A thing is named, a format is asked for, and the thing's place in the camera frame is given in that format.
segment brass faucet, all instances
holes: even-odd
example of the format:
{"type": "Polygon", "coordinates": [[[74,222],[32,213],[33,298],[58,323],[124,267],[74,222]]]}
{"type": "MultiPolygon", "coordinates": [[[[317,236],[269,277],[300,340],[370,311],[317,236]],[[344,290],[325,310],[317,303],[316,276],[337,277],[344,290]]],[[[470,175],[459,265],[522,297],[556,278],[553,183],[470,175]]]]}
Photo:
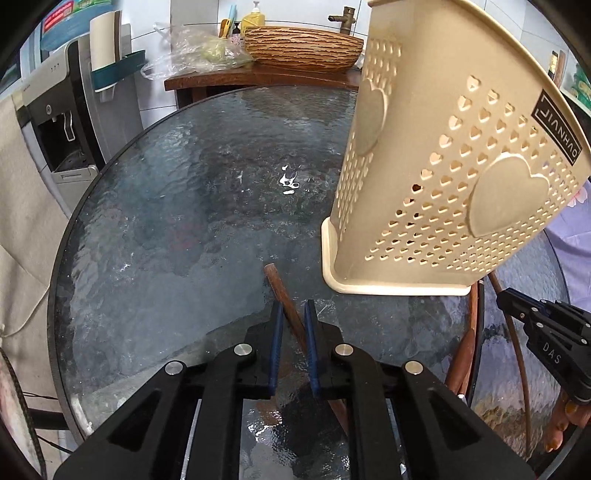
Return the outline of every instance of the brass faucet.
{"type": "Polygon", "coordinates": [[[330,22],[341,22],[340,32],[345,35],[351,35],[351,27],[357,21],[355,20],[355,9],[352,7],[345,7],[342,15],[329,15],[330,22]]]}

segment green plastic item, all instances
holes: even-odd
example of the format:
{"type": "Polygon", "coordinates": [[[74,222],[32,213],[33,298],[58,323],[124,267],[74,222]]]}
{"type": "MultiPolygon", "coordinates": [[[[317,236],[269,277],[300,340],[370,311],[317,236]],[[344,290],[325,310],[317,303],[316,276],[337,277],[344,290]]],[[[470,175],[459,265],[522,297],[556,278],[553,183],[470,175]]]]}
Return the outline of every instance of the green plastic item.
{"type": "Polygon", "coordinates": [[[146,65],[146,51],[138,50],[111,65],[92,72],[92,86],[95,92],[102,90],[135,73],[146,65]]]}

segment beige plastic basket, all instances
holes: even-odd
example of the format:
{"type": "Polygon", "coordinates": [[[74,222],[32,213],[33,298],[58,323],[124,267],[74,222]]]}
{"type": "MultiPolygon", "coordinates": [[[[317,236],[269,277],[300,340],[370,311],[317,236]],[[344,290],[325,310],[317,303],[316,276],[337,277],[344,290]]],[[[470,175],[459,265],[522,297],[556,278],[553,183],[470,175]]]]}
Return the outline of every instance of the beige plastic basket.
{"type": "Polygon", "coordinates": [[[591,173],[583,131],[533,57],[465,0],[374,1],[330,218],[344,293],[464,295],[591,173]]]}

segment yellow soap bottle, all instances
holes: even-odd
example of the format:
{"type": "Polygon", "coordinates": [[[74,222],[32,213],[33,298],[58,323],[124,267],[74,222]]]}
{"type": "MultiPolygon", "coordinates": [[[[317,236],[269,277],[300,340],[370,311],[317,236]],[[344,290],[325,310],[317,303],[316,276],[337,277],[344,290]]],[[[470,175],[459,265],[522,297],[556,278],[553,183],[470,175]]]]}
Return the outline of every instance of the yellow soap bottle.
{"type": "Polygon", "coordinates": [[[252,9],[248,15],[246,15],[240,23],[240,33],[244,35],[244,32],[249,27],[261,27],[265,24],[265,15],[261,13],[258,8],[259,2],[254,0],[255,8],[252,9]]]}

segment blue gripper pad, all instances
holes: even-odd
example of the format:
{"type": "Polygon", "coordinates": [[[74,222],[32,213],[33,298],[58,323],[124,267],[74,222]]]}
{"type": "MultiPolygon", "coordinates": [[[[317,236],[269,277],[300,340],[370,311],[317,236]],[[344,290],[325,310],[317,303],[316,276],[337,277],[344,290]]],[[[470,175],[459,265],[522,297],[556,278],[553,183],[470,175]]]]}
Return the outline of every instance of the blue gripper pad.
{"type": "Polygon", "coordinates": [[[304,324],[306,327],[306,344],[308,351],[306,354],[308,360],[308,377],[312,394],[317,397],[320,394],[318,351],[316,349],[316,336],[314,334],[318,318],[314,301],[308,300],[304,306],[304,324]]]}
{"type": "Polygon", "coordinates": [[[283,304],[275,302],[272,316],[275,319],[273,339],[271,341],[271,353],[269,355],[269,392],[275,395],[277,389],[277,377],[279,375],[279,360],[281,358],[281,339],[283,337],[283,304]]]}

